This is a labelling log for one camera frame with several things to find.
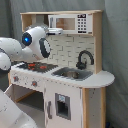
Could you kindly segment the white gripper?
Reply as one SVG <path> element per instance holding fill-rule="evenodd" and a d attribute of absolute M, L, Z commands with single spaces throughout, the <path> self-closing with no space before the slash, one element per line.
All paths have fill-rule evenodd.
<path fill-rule="evenodd" d="M 48 28 L 47 35 L 62 35 L 63 29 L 62 28 Z"/>

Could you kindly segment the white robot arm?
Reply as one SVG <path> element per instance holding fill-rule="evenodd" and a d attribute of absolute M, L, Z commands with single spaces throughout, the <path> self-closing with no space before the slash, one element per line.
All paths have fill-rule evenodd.
<path fill-rule="evenodd" d="M 13 61 L 35 62 L 48 58 L 50 44 L 47 35 L 61 35 L 62 28 L 46 26 L 30 27 L 20 42 L 13 38 L 0 37 L 0 78 L 8 74 Z M 0 128 L 38 128 L 35 121 L 0 89 Z"/>

